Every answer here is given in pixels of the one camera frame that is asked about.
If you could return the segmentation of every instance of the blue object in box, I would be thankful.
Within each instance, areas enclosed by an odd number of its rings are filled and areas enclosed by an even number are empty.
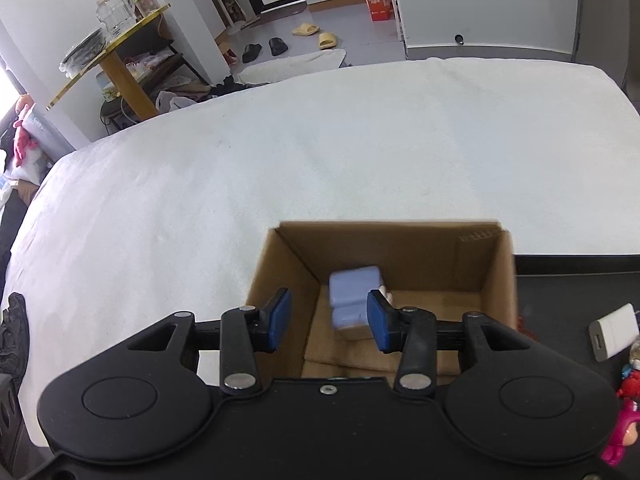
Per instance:
[[[380,269],[375,266],[333,272],[329,276],[329,305],[334,310],[334,328],[368,325],[367,296],[381,285]]]

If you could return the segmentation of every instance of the black slipper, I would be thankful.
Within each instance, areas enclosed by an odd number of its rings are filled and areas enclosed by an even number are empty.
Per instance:
[[[244,54],[242,54],[242,62],[251,63],[255,58],[258,57],[258,54],[260,54],[261,50],[262,50],[261,44],[249,43],[244,48]]]
[[[289,50],[289,47],[282,41],[282,38],[271,38],[269,40],[269,46],[271,47],[272,56],[279,56]]]

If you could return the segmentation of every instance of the white charger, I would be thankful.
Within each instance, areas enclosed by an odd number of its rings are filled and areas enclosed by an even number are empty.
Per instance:
[[[638,335],[636,311],[631,303],[589,325],[589,336],[597,362],[619,354],[631,346]]]

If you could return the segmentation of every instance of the wooden table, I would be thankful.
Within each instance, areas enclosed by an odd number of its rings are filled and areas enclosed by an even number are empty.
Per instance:
[[[47,110],[51,108],[69,91],[69,89],[75,85],[80,78],[89,72],[93,67],[100,65],[104,70],[104,73],[109,76],[109,79],[113,82],[115,87],[120,91],[120,94],[124,100],[129,104],[131,109],[140,118],[145,121],[151,117],[158,115],[156,106],[152,103],[151,99],[145,94],[140,85],[136,82],[136,79],[131,75],[120,56],[116,53],[118,48],[124,41],[133,36],[142,27],[152,22],[163,12],[169,8],[169,5],[165,5],[158,10],[155,10],[143,20],[140,20],[129,30],[118,36],[115,40],[96,56],[89,65],[83,68],[72,80],[70,80],[65,87],[58,92],[52,101],[47,106]]]

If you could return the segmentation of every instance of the open cardboard box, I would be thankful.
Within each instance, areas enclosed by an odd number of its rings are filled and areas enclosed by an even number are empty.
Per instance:
[[[383,354],[373,339],[347,340],[331,324],[329,275],[365,266],[380,268],[396,308],[451,321],[475,310],[516,328],[511,237],[497,222],[284,222],[268,234],[247,299],[262,306],[282,286],[292,295],[279,350],[256,354],[263,381],[393,379],[399,352]],[[438,352],[439,382],[459,373],[456,352]]]

